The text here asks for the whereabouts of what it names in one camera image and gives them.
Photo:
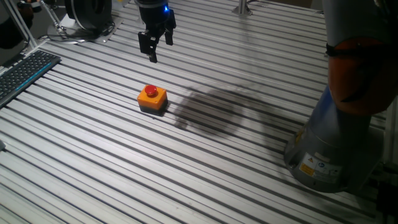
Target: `cylindrical device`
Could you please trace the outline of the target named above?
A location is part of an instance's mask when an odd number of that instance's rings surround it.
[[[83,29],[103,31],[112,21],[112,0],[65,0],[68,16]]]
[[[398,60],[383,50],[368,50],[393,44],[382,10],[374,0],[323,0],[323,7],[328,45],[370,52],[329,58],[329,85],[337,108],[362,116],[386,110],[398,93]]]
[[[141,19],[147,26],[156,26],[169,19],[168,0],[135,0]]]

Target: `yellow warning sticker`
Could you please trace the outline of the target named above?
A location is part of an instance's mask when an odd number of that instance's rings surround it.
[[[304,163],[301,164],[300,170],[303,171],[304,173],[310,175],[311,177],[312,177],[312,175],[313,175],[313,173],[315,171],[315,169],[311,169],[311,167],[305,165]]]
[[[304,173],[313,176],[317,166],[318,159],[306,153],[300,165],[300,170]]]
[[[342,166],[336,166],[322,161],[306,153],[301,164],[300,170],[314,179],[336,183],[340,178]]]

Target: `aluminum extrusion table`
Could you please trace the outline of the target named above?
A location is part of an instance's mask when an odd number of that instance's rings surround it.
[[[134,4],[108,43],[42,45],[63,61],[0,111],[0,223],[373,223],[375,190],[315,192],[282,160],[327,83],[322,15],[237,5],[171,0],[157,64]],[[139,111],[145,84],[164,117]]]

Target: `cable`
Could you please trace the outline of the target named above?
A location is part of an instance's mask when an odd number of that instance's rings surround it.
[[[28,37],[27,42],[26,42],[24,48],[19,52],[20,54],[29,46],[29,43],[30,43],[30,37]]]
[[[89,39],[95,39],[98,37],[104,37],[107,35],[110,35],[110,33],[112,33],[112,31],[114,30],[116,24],[114,22],[112,22],[104,31],[102,31],[102,33],[100,34],[87,34],[87,35],[69,35],[69,34],[60,34],[60,35],[43,35],[40,36],[39,39],[43,39],[44,37],[46,37],[46,39],[49,39],[51,41],[55,41],[55,42],[69,42],[71,40],[81,40],[84,38],[89,38]],[[67,40],[55,40],[52,39],[51,37],[64,37],[67,38]]]

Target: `black keyboard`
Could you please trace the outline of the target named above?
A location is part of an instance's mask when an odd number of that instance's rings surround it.
[[[0,76],[0,108],[60,61],[60,57],[38,50],[2,74]]]

